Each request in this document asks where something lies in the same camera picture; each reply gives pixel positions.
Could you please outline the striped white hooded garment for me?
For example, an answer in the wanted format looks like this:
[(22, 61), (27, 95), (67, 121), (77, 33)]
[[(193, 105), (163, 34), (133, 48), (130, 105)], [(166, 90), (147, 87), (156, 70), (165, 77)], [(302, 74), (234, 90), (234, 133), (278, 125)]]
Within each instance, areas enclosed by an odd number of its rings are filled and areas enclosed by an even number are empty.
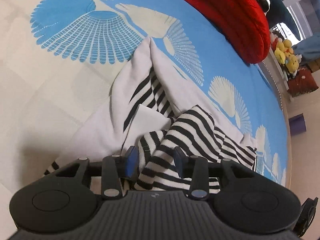
[(85, 122), (46, 169), (56, 171), (80, 157), (101, 161), (138, 149), (138, 176), (121, 178), (121, 189), (188, 191), (176, 172), (174, 149), (219, 163), (230, 159), (253, 169), (255, 139), (241, 132), (193, 81), (184, 79), (147, 37), (116, 77), (107, 101)]

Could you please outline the dark red bag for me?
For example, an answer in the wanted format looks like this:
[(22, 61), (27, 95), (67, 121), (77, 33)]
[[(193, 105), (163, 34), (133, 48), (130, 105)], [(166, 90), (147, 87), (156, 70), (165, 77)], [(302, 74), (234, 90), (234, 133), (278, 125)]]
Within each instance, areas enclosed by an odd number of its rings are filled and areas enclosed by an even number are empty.
[(287, 84), (289, 87), (288, 93), (292, 97), (309, 94), (319, 89), (312, 72), (308, 68), (298, 69), (296, 76), (289, 79)]

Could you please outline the yellow plush toys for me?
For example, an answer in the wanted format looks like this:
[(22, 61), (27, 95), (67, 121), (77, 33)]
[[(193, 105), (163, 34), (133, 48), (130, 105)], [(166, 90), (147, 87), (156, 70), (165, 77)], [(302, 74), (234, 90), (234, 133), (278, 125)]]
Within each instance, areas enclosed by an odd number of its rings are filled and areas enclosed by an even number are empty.
[(295, 54), (292, 48), (292, 42), (288, 39), (276, 37), (271, 43), (273, 53), (278, 63), (285, 66), (290, 74), (294, 74), (301, 63), (302, 56)]

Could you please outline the teal shark plush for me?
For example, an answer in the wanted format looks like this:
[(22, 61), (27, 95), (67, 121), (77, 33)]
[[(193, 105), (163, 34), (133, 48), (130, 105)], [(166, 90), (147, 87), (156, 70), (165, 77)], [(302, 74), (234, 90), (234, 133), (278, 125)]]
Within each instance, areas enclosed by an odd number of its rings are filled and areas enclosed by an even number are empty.
[(301, 40), (296, 23), (282, 0), (269, 1), (270, 9), (266, 14), (269, 29), (272, 29), (277, 24), (284, 23), (291, 30), (296, 39)]

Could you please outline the blue white patterned bedspread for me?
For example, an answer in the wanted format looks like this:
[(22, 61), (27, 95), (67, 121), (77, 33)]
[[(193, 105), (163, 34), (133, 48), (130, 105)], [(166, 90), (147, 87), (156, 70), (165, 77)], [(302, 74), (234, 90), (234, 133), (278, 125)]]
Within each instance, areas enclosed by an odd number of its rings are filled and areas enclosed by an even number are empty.
[(101, 196), (102, 161), (80, 157), (18, 190), (9, 211), (13, 239), (296, 239), (297, 197), (270, 154), (265, 125), (251, 105), (278, 103), (257, 63), (246, 63), (225, 35), (185, 0), (1, 0), (32, 6), (27, 24), (1, 28), (1, 48), (20, 66), (67, 69), (74, 64), (109, 75), (112, 85), (147, 37), (184, 79), (193, 81), (241, 132), (255, 139), (253, 169), (230, 159), (210, 163), (209, 197), (182, 190), (127, 190)]

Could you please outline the purple box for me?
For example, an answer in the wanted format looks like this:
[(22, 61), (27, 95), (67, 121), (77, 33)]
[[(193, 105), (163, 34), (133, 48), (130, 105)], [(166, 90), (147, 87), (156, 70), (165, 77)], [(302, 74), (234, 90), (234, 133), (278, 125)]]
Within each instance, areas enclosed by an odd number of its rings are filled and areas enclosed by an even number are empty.
[(289, 127), (291, 136), (306, 132), (306, 124), (303, 113), (289, 118)]

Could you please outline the red folded blanket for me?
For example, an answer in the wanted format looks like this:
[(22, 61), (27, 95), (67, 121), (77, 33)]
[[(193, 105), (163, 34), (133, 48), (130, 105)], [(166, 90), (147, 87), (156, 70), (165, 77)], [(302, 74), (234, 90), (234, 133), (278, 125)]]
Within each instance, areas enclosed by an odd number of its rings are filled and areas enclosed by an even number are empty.
[(225, 35), (246, 63), (259, 63), (270, 49), (267, 18), (256, 0), (185, 0)]

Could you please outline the right blue curtain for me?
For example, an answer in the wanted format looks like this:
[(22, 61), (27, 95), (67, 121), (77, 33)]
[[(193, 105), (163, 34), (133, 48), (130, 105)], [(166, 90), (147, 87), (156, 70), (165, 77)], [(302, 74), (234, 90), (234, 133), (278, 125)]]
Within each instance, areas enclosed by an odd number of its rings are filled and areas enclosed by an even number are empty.
[(302, 63), (308, 63), (319, 59), (320, 56), (320, 33), (314, 33), (312, 36), (293, 45), (296, 54), (302, 55)]

